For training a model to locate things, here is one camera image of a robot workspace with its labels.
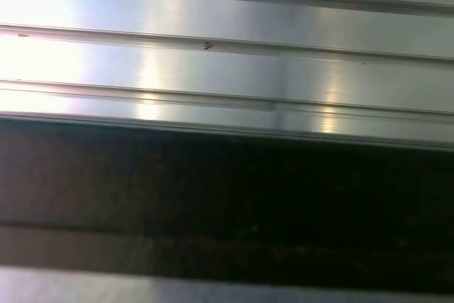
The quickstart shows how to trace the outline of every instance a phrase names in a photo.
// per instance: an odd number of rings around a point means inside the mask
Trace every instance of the small insect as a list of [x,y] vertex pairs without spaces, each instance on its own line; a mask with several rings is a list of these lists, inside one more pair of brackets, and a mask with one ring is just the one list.
[[211,49],[213,47],[213,44],[211,43],[208,43],[208,42],[205,42],[205,45],[204,45],[204,50],[208,50],[208,49]]

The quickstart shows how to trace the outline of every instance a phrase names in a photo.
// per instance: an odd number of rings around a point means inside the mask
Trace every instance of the dirt speck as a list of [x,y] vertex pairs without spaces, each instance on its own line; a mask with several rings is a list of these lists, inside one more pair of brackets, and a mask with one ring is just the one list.
[[208,42],[205,42],[205,44],[204,44],[204,50],[211,49],[212,47],[213,47],[213,44],[208,43]]

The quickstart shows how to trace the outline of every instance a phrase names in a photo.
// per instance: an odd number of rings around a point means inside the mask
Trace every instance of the dark surface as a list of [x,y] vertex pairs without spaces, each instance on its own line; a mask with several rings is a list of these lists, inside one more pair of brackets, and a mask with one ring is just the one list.
[[5,120],[0,165],[0,223],[178,240],[153,274],[454,292],[451,153]]

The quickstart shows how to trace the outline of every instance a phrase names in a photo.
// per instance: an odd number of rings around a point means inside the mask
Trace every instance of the corrugated metal sheet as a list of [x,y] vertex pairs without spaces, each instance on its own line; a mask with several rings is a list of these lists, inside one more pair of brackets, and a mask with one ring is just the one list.
[[0,112],[454,144],[454,0],[1,0]]

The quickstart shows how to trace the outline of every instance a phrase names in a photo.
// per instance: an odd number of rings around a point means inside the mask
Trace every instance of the metal surface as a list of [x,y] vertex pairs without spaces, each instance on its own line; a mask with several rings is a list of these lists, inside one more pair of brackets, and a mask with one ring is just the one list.
[[450,297],[328,291],[164,280],[25,268],[0,268],[0,299],[33,302],[448,303]]
[[0,0],[0,109],[451,147],[453,0]]

